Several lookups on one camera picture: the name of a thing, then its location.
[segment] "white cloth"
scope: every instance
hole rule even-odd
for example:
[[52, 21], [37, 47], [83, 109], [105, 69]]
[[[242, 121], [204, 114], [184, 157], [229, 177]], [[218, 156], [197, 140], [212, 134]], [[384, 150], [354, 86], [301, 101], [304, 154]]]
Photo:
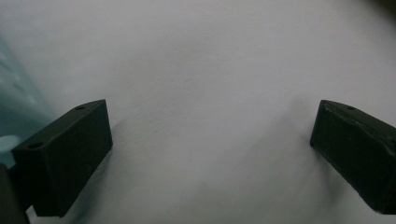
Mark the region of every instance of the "white cloth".
[[396, 24], [366, 1], [3, 0], [58, 115], [107, 99], [114, 147], [32, 223], [394, 223], [308, 144], [321, 99], [396, 124]]

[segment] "black plastic piece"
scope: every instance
hole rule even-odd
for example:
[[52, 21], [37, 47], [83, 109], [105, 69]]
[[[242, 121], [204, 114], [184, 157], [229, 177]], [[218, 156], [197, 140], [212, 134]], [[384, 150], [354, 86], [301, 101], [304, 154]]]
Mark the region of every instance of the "black plastic piece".
[[396, 214], [396, 129], [349, 105], [321, 101], [310, 141], [375, 211]]
[[18, 169], [16, 165], [8, 169], [9, 178], [14, 185], [15, 193], [20, 201], [20, 206], [23, 211], [26, 211], [32, 206], [32, 199], [29, 195], [28, 189], [30, 182], [34, 181], [28, 175], [22, 175], [21, 169]]
[[7, 167], [0, 163], [0, 223], [28, 224], [29, 220], [21, 209]]
[[12, 150], [41, 217], [63, 217], [113, 145], [106, 101], [80, 105]]
[[374, 0], [372, 3], [385, 9], [390, 16], [393, 16], [393, 19], [396, 19], [396, 2], [394, 0]]

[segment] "black bracket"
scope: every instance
hole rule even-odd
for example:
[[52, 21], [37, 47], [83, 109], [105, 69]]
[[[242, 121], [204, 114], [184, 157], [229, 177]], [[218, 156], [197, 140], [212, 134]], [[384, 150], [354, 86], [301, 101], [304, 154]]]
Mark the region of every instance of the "black bracket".
[[28, 223], [30, 205], [40, 217], [63, 217], [112, 145], [101, 100], [75, 107], [15, 147], [16, 165], [0, 166], [0, 223]]
[[396, 129], [359, 109], [321, 101], [311, 146], [376, 212], [396, 214]]

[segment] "screw hole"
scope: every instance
hole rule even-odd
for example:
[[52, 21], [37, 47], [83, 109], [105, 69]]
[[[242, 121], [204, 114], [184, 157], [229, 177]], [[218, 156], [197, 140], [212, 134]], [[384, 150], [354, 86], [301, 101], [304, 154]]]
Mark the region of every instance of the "screw hole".
[[41, 147], [41, 146], [43, 146], [43, 143], [34, 143], [32, 145], [29, 145], [29, 148], [38, 148], [38, 147]]

